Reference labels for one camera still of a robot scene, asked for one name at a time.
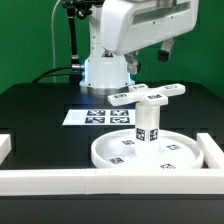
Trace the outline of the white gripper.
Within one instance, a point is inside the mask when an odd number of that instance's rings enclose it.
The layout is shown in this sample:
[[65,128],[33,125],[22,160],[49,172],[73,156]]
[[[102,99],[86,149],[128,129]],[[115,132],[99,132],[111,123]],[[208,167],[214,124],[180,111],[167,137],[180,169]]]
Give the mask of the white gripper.
[[158,60],[167,62],[176,36],[190,32],[197,20],[199,0],[105,0],[100,22],[102,46],[124,55],[127,71],[141,71],[136,50],[161,42]]

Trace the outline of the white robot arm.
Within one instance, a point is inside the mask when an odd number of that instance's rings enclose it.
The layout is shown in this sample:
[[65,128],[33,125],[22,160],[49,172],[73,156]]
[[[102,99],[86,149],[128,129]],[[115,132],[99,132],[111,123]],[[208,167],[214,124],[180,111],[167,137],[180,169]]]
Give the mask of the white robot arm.
[[196,24],[199,0],[104,0],[89,17],[90,55],[80,88],[109,95],[132,85],[140,49],[161,43],[158,59],[169,60],[175,38]]

